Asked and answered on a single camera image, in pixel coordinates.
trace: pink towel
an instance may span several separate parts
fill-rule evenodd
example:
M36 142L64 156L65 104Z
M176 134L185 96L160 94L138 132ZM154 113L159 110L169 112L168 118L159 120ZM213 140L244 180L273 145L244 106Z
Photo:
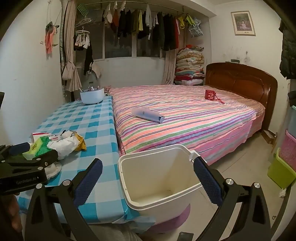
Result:
M54 32L56 31L56 27L54 26L53 31L47 32L45 35L45 47L46 47L46 53L50 54L52 53L52 43L53 43L53 37L54 37Z

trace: pink laundry basket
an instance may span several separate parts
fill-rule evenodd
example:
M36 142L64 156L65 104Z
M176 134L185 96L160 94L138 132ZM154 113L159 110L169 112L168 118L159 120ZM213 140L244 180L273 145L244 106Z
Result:
M296 138L287 130L279 156L296 171Z

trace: blue checkered tablecloth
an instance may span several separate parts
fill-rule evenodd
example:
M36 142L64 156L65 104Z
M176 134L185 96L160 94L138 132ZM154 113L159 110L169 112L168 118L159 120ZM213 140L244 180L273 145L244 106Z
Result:
M48 186L59 185L65 179L72 180L79 171L99 158L103 162L103 173L86 203L79 206L86 222L124 223L135 220L143 230L153 225L153 221L139 219L139 213L127 206L123 196L117 167L119 153L112 98L106 96L103 102L94 105L84 105L81 101L64 104L38 126L36 132L60 134L63 130L77 131L85 139L87 150L74 151L60 160L62 170L50 179ZM18 197L21 211L27 211L32 194L33 190L29 190ZM60 205L55 205L60 220L66 222Z

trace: pink striped bedspread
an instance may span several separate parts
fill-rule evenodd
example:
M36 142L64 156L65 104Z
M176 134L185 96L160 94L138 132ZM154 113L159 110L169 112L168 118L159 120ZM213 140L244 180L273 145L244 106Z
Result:
M204 98L217 93L225 104ZM155 85L112 88L121 154L182 144L212 164L261 129L265 108L257 101L208 86ZM161 124L132 116L132 107L165 116Z

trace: framed picture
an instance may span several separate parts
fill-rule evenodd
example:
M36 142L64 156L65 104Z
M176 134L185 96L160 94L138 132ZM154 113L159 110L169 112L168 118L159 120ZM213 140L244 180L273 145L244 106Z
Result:
M235 35L256 36L249 11L231 12Z

